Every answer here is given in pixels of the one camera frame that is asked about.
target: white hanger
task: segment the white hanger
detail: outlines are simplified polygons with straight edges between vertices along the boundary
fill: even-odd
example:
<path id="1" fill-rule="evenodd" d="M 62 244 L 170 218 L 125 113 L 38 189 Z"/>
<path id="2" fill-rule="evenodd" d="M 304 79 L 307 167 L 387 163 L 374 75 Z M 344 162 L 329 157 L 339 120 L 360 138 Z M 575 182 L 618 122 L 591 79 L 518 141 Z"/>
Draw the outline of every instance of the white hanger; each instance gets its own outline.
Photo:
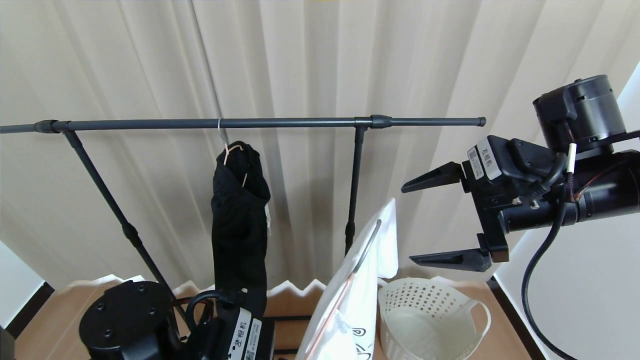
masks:
<path id="1" fill-rule="evenodd" d="M 222 142 L 225 144 L 225 150 L 226 150 L 226 154 L 225 154 L 225 161 L 222 163 L 223 165 L 227 166 L 227 158 L 229 157 L 229 153 L 237 148 L 240 148 L 240 151 L 244 151 L 244 148 L 242 147 L 242 145 L 238 144 L 235 146 L 232 146 L 231 149 L 229 149 L 229 145 L 227 145 L 227 141 L 222 137 L 222 132 L 220 131 L 220 120 L 222 120 L 222 117 L 218 118 L 218 134 L 220 135 L 220 138 L 222 139 Z M 246 176 L 248 175 L 248 173 L 244 173 L 244 180 L 242 181 L 242 187 L 244 187 L 244 184 L 246 183 Z"/>

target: white cable connector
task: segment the white cable connector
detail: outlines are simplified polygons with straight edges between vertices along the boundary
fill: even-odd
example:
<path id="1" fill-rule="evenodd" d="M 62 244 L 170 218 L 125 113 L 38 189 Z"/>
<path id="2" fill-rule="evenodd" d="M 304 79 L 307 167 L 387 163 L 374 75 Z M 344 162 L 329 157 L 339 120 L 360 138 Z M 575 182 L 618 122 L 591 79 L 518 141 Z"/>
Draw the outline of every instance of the white cable connector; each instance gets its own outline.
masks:
<path id="1" fill-rule="evenodd" d="M 578 150 L 578 145 L 576 145 L 575 143 L 570 143 L 569 144 L 569 151 L 567 154 L 567 161 L 566 161 L 566 171 L 569 174 L 573 174 L 573 171 L 575 170 L 575 153 Z"/>

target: curtain fold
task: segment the curtain fold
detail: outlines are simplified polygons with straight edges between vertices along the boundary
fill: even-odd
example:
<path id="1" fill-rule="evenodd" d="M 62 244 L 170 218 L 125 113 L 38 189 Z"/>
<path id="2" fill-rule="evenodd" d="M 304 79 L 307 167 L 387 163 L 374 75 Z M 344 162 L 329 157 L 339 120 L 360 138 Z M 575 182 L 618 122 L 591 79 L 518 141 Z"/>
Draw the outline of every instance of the curtain fold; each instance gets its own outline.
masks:
<path id="1" fill-rule="evenodd" d="M 367 131 L 356 211 L 359 231 L 396 197 L 401 275 L 485 279 L 407 258 L 476 247 L 470 196 L 400 186 L 464 160 L 490 133 L 543 143 L 531 101 L 565 83 L 604 73 L 619 93 L 640 60 L 639 10 L 634 0 L 1 2 L 0 122 L 485 116 L 485 127 Z M 210 285 L 219 131 L 79 136 L 169 283 Z M 327 282 L 344 255 L 353 130 L 228 136 L 260 152 L 271 188 L 269 285 Z M 63 136 L 0 141 L 9 248 L 54 287 L 151 278 Z"/>

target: robotic arm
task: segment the robotic arm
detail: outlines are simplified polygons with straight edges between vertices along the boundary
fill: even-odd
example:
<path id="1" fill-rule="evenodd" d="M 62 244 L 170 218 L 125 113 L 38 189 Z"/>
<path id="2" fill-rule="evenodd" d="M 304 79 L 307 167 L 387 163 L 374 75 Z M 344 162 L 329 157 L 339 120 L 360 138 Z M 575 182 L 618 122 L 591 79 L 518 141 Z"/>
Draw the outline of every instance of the robotic arm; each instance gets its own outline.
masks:
<path id="1" fill-rule="evenodd" d="M 606 75 L 578 79 L 533 106 L 547 147 L 489 135 L 461 165 L 450 162 L 404 184 L 407 193 L 461 182 L 483 228 L 478 249 L 412 256 L 416 264 L 484 272 L 509 261 L 505 234 L 551 226 L 561 198 L 562 226 L 640 211 L 640 153 L 614 154 L 612 146 L 640 131 L 626 131 Z"/>

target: clothes rack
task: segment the clothes rack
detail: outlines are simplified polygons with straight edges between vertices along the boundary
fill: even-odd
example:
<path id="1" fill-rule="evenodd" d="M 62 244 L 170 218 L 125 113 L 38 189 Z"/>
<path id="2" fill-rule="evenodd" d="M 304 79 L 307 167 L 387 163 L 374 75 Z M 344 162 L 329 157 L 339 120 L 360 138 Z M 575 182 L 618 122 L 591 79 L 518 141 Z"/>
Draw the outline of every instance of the clothes rack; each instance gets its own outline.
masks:
<path id="1" fill-rule="evenodd" d="M 345 228 L 345 254 L 353 244 L 355 235 L 355 211 L 358 197 L 358 182 L 360 180 L 360 164 L 362 160 L 362 146 L 364 133 L 367 129 L 383 129 L 392 126 L 484 126 L 486 119 L 478 118 L 397 118 L 384 115 L 370 117 L 321 117 L 321 118 L 273 118 L 273 119 L 144 119 L 144 120 L 95 120 L 95 121 L 58 121 L 43 120 L 35 124 L 0 126 L 0 134 L 15 133 L 63 133 L 71 147 L 77 153 L 91 179 L 116 216 L 124 236 L 131 242 L 138 254 L 145 262 L 156 280 L 167 287 L 171 294 L 173 290 L 166 282 L 162 273 L 147 252 L 136 228 L 127 221 L 109 188 L 91 161 L 89 154 L 83 147 L 76 131 L 91 130 L 133 130 L 133 129 L 249 129 L 260 127 L 354 127 L 355 146 L 353 149 L 353 169 L 351 173 L 351 194 L 349 197 L 349 215 Z M 178 307 L 184 318 L 184 310 Z"/>

